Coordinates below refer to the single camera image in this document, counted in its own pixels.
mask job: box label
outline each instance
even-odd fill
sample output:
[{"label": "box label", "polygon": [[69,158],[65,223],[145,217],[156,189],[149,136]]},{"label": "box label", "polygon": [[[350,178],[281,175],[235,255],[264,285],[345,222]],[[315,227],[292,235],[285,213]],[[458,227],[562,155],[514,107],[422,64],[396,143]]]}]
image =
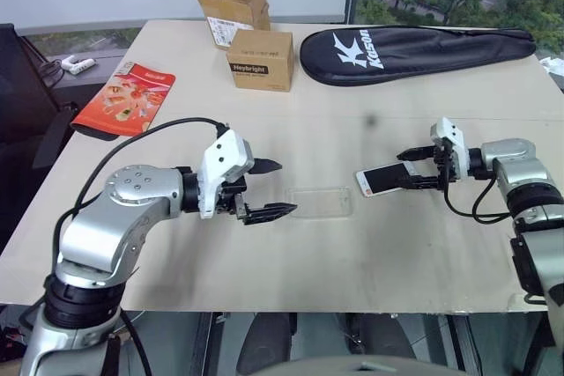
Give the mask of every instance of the box label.
[{"label": "box label", "polygon": [[233,72],[245,72],[248,74],[268,74],[268,66],[247,65],[246,63],[229,63]]},{"label": "box label", "polygon": [[213,39],[218,46],[223,46],[228,48],[231,46],[231,41],[237,33],[238,29],[241,30],[252,30],[253,26],[249,24],[242,24],[241,22],[229,21],[227,19],[219,19],[214,17],[208,17],[208,22],[210,23],[211,33],[213,34]]}]

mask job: robotic arm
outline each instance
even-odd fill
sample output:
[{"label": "robotic arm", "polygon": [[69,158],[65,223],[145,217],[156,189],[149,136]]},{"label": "robotic arm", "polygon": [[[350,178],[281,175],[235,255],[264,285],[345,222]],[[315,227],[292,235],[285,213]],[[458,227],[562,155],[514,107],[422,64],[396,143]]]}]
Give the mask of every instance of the robotic arm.
[{"label": "robotic arm", "polygon": [[112,331],[147,233],[182,211],[199,212],[201,218],[227,212],[245,225],[282,217],[296,206],[271,203],[250,209],[242,198],[245,173],[281,167],[253,158],[249,143],[229,129],[205,151],[197,173],[189,167],[135,165],[110,175],[62,237],[20,375],[117,374],[120,342]]},{"label": "robotic arm", "polygon": [[[467,149],[460,129],[447,118],[431,128],[434,145],[403,151],[400,160],[434,158],[439,176],[416,175],[400,181],[403,188],[447,190],[467,177],[496,179],[513,218],[513,263],[529,296],[544,296],[554,340],[564,350],[564,200],[553,178],[535,156],[530,141],[511,138]],[[459,213],[475,217],[473,214]]]}]

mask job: white smartphone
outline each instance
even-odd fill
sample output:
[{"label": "white smartphone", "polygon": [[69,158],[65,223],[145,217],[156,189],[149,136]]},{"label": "white smartphone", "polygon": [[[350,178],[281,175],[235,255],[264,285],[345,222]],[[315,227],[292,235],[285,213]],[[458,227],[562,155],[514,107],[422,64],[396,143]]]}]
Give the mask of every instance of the white smartphone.
[{"label": "white smartphone", "polygon": [[367,169],[356,173],[356,179],[360,185],[360,191],[365,197],[391,193],[401,189],[397,186],[397,180],[402,177],[417,174],[413,163],[397,162],[390,165]]}]

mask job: transparent plastic tray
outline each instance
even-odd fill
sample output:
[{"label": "transparent plastic tray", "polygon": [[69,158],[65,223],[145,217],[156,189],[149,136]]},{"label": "transparent plastic tray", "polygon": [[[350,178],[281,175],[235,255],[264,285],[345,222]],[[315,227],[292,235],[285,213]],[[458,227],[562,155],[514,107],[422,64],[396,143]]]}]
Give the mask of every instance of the transparent plastic tray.
[{"label": "transparent plastic tray", "polygon": [[286,200],[298,208],[289,216],[304,219],[347,217],[353,213],[351,190],[340,188],[289,188]]}]

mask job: table surface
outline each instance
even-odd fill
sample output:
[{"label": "table surface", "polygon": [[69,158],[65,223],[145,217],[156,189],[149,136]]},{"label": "table surface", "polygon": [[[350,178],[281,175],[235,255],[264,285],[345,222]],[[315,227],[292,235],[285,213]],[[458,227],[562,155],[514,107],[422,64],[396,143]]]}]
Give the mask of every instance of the table surface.
[{"label": "table surface", "polygon": [[[319,25],[275,25],[293,32],[294,51]],[[352,214],[244,226],[232,216],[197,214],[157,224],[147,237],[122,305],[178,311],[465,313],[533,310],[523,302],[511,261],[509,221],[479,225],[451,213],[437,191],[397,191],[367,199],[354,179],[413,146],[448,116],[469,146],[528,138],[564,187],[564,96],[534,56],[480,68],[363,87],[321,85],[296,57],[290,92],[234,87],[225,52],[207,25],[148,22],[123,58],[174,73],[176,82],[153,125],[186,116],[229,122],[259,158],[284,169],[250,175],[251,206],[284,201],[293,189],[348,188]],[[212,127],[167,129],[120,152],[94,183],[131,164],[198,167]],[[31,304],[48,274],[51,234],[86,177],[124,137],[105,142],[75,134],[33,199],[0,258],[0,302]],[[417,164],[422,173],[430,164]],[[452,202],[469,210],[484,182],[463,181]],[[483,211],[503,211],[496,190]]]}]

